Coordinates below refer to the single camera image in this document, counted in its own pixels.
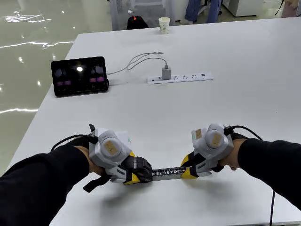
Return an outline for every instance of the black ruler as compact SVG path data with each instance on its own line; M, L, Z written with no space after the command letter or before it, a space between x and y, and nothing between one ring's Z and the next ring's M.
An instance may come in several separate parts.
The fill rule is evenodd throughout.
M180 179L181 175L183 174L183 172L185 172L185 170L186 170L186 167L153 169L152 179L154 181Z

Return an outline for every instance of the power strip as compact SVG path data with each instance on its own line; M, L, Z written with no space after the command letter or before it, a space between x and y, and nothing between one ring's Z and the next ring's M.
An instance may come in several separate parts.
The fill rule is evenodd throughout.
M161 84L161 83L173 83L173 82L185 82L185 81L203 81L203 80L213 80L211 73L195 73L186 75L172 75L171 79L162 80L161 76L148 77L147 84Z

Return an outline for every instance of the jeans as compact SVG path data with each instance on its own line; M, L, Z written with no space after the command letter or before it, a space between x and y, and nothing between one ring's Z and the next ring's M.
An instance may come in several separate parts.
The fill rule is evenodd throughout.
M211 0L211 5L209 9L209 15L206 23L216 23L218 18L218 13L221 10L222 0ZM198 11L201 6L201 0L189 0L188 6L186 8L185 19L195 22L198 19Z

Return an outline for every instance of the white cable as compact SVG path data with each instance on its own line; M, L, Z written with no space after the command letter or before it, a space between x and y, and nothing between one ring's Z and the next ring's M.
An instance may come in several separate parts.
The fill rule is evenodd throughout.
M146 60L151 60L151 59L158 59L158 60L163 60L165 61L165 65L167 65L167 61L163 58L158 58L158 57L150 57L150 58L146 58L138 63L136 63L134 66L132 66L131 68L128 68L128 70L132 70L134 67L136 67L138 64L142 63L143 61L146 61Z
M159 58L159 57L151 57L151 58L147 58L147 59L144 59L140 62L138 62L137 64L135 64L134 66L132 66L131 68L129 68L132 64L136 63L137 61L139 61L140 59L142 59L143 57L146 57L148 55L151 55L151 54L164 54L162 52L158 52L158 51L155 51L155 52L151 52L151 53L142 53L142 54L139 54L139 55L136 55L135 57L133 57L130 62L127 64L127 66L119 71L116 71L116 72L111 72L111 73L107 73L107 75L110 75L110 74L115 74L115 73L118 73L118 72L121 72L121 71L124 71L125 69L127 69L128 71L129 70L132 70L134 67L136 67L138 64L140 64L141 62L147 60L147 59L161 59L161 60L164 60L162 58Z

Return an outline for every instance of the white cabinet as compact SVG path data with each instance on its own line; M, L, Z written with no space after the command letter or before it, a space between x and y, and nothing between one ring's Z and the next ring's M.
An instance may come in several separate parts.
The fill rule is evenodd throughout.
M223 0L223 5L234 16L257 16L261 12L263 0Z
M188 2L189 0L173 0L174 20L185 18Z

